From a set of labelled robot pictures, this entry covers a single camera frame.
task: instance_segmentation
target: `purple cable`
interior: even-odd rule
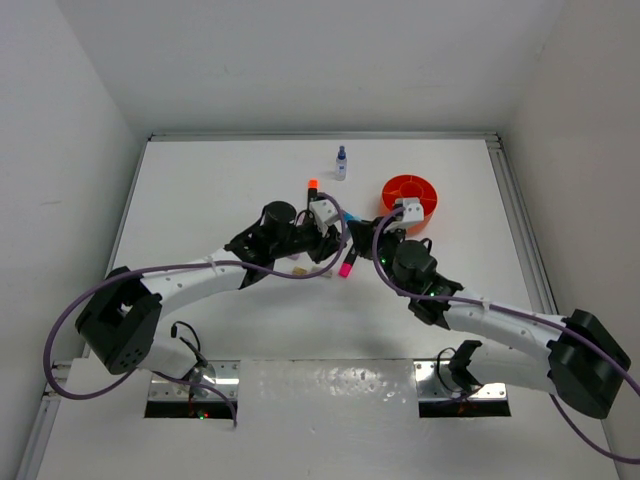
[[[380,240],[380,235],[382,234],[382,231],[384,230],[384,227],[393,219],[393,217],[395,217],[399,213],[402,213],[403,210],[404,210],[403,207],[396,208],[395,210],[390,212],[388,215],[383,217],[382,220],[380,221],[380,223],[378,224],[378,226],[376,227],[376,230],[375,230],[375,232],[373,234],[373,246],[372,246],[372,249],[371,249],[372,250],[372,257],[373,257],[373,266],[374,266],[374,268],[376,270],[376,273],[380,277],[380,279],[388,287],[390,287],[392,290],[394,290],[398,295],[401,295],[403,297],[414,298],[416,300],[460,302],[460,303],[467,303],[467,304],[471,304],[471,305],[483,306],[483,303],[480,300],[475,300],[475,299],[471,299],[471,298],[451,297],[451,296],[447,296],[447,295],[435,295],[435,296],[432,297],[430,295],[418,295],[416,293],[407,292],[406,290],[403,290],[403,289],[395,286],[387,278],[387,276],[384,273],[384,270],[382,269],[382,264],[380,263],[380,258],[378,257],[378,242]],[[532,315],[530,313],[520,312],[520,311],[514,310],[512,308],[503,307],[503,306],[500,306],[500,305],[490,304],[489,305],[489,309],[490,310],[494,310],[496,312],[505,313],[507,315],[513,315],[513,316],[516,316],[516,317],[520,317],[520,318],[524,318],[524,319],[527,319],[527,320],[531,320],[533,322],[538,322],[538,323],[541,323],[542,325],[546,325],[547,327],[553,328],[555,330],[560,330],[562,333],[565,333],[565,334],[569,335],[573,339],[577,340],[578,342],[582,343],[583,345],[585,345],[586,347],[591,349],[600,358],[602,358],[607,363],[609,363],[613,367],[613,369],[622,378],[624,378],[624,380],[629,384],[629,386],[633,389],[633,391],[636,392],[636,394],[638,396],[640,396],[640,384],[638,384],[638,382],[636,382],[633,379],[633,377],[629,374],[629,372],[627,372],[624,368],[622,368],[604,350],[602,350],[595,343],[593,343],[589,339],[583,337],[579,333],[576,333],[573,330],[570,330],[570,329],[568,329],[566,327],[563,327],[561,325],[557,325],[557,324],[555,324],[555,323],[553,323],[553,322],[551,322],[549,320],[546,320],[544,318],[539,318],[539,317],[536,317],[535,315]],[[595,443],[593,443],[578,428],[578,426],[569,419],[569,416],[564,411],[564,409],[560,406],[560,403],[555,398],[555,396],[550,395],[550,397],[551,397],[551,400],[553,401],[553,404],[556,406],[556,408],[560,412],[560,415],[562,416],[562,418],[567,422],[567,424],[571,427],[571,429],[582,440],[584,440],[587,443],[587,445],[589,445],[591,448],[596,450],[598,453],[601,453],[605,457],[608,457],[608,458],[610,458],[612,460],[616,460],[616,461],[622,462],[622,463],[628,463],[628,464],[631,464],[631,465],[640,465],[640,458],[623,457],[621,455],[617,455],[615,453],[608,452],[608,451],[604,450],[603,448],[599,447],[598,445],[596,445]]]
[[[344,213],[342,211],[342,209],[340,208],[340,205],[338,204],[338,202],[336,201],[335,198],[333,198],[331,195],[327,194],[327,193],[320,193],[319,194],[321,197],[326,198],[327,200],[329,200],[333,206],[336,208],[336,210],[338,211],[338,218],[340,220],[340,228],[341,228],[341,232],[346,232],[347,229],[347,224],[344,218]],[[283,272],[276,272],[274,270],[271,270],[269,268],[265,268],[265,267],[261,267],[259,265],[254,265],[252,263],[248,263],[248,262],[240,262],[237,260],[222,260],[219,262],[215,262],[215,265],[219,265],[219,266],[238,266],[238,267],[244,267],[244,268],[249,268],[249,269],[253,269],[253,270],[258,270],[260,272],[265,272],[269,275],[274,275],[276,277],[282,277],[282,278],[288,278],[288,279],[292,279],[292,280],[305,280],[305,279],[310,279],[310,278],[315,278],[315,277],[319,277],[320,275],[324,274],[325,272],[329,271],[340,259],[340,256],[342,255],[342,252],[344,251],[345,245],[347,243],[347,236],[346,235],[341,235],[340,236],[340,245],[338,247],[338,251],[336,252],[336,254],[334,255],[334,257],[331,259],[331,261],[324,266],[323,268],[321,268],[320,270],[316,270],[315,272],[312,273],[308,273],[305,275],[293,275],[293,274],[289,274],[289,273],[283,273]],[[47,340],[45,342],[45,346],[44,346],[44,352],[42,355],[42,365],[44,368],[44,376],[47,379],[47,382],[49,382],[49,385],[51,385],[51,388],[53,388],[53,390],[58,393],[61,397],[65,397],[71,400],[90,400],[92,398],[96,398],[99,397],[101,395],[104,395],[105,393],[110,392],[111,390],[113,390],[114,388],[116,388],[117,386],[119,386],[120,384],[122,384],[127,378],[129,378],[132,374],[133,374],[133,370],[131,372],[126,373],[125,375],[123,375],[122,377],[120,377],[118,380],[116,380],[113,384],[109,385],[108,387],[105,387],[101,390],[98,390],[96,392],[92,392],[92,393],[73,393],[73,392],[69,392],[67,390],[65,390],[56,380],[55,376],[53,375],[53,366],[52,366],[52,362],[51,362],[51,351],[53,349],[53,342],[56,338],[56,335],[58,334],[58,332],[60,331],[60,327],[62,327],[63,323],[66,321],[66,319],[69,317],[69,315],[71,314],[71,312],[73,312],[76,308],[78,308],[78,306],[80,306],[80,304],[82,302],[84,302],[86,299],[88,299],[89,297],[91,297],[92,295],[94,295],[95,293],[99,292],[100,290],[113,285],[114,283],[118,283],[121,282],[123,280],[128,280],[131,278],[138,278],[141,275],[144,275],[146,273],[155,273],[155,272],[166,272],[166,271],[170,271],[170,270],[199,270],[199,269],[204,269],[204,268],[211,268],[211,264],[210,263],[181,263],[181,264],[176,264],[176,265],[161,265],[161,266],[157,266],[157,267],[146,267],[146,268],[140,268],[137,270],[132,270],[130,272],[124,272],[121,273],[119,275],[114,275],[113,277],[109,277],[105,280],[103,280],[102,282],[100,282],[99,284],[91,287],[89,290],[87,290],[86,292],[84,292],[82,295],[80,295],[78,298],[76,298],[73,302],[71,302],[71,304],[69,304],[69,306],[67,308],[64,309],[64,311],[60,314],[60,316],[57,318],[57,320],[55,321],[55,323],[53,324],[53,327],[51,327],[51,331],[49,332],[49,335],[47,336]],[[170,380],[170,381],[176,381],[175,379],[171,378],[171,377],[167,377],[167,376],[163,376],[163,378]],[[209,387],[208,385],[203,385],[203,384],[196,384],[193,383],[192,386],[198,386],[200,388],[204,388],[207,390],[212,391],[213,393],[215,393],[216,395],[219,395],[220,398],[222,398],[227,405],[231,405],[231,402],[229,401],[229,399],[227,397],[225,397],[221,392],[217,391],[216,389]],[[236,419],[235,419],[235,410],[232,409],[232,416],[234,418],[234,425],[237,423]]]
[[[231,419],[233,420],[233,426],[234,427],[238,426],[238,419],[237,419],[238,414],[236,412],[236,408],[233,406],[233,403],[231,403],[231,400],[229,400],[229,398],[217,388],[211,387],[209,385],[205,385],[203,383],[190,382],[188,380],[182,380],[180,378],[173,378],[173,377],[170,377],[169,375],[165,375],[162,372],[153,372],[153,373],[158,375],[160,378],[164,378],[165,380],[168,380],[170,382],[177,383],[178,385],[185,385],[187,387],[192,387],[192,388],[204,388],[205,390],[209,390],[210,392],[215,393],[222,400],[224,400],[224,403],[226,403],[227,407],[229,407],[229,410],[231,410]]]

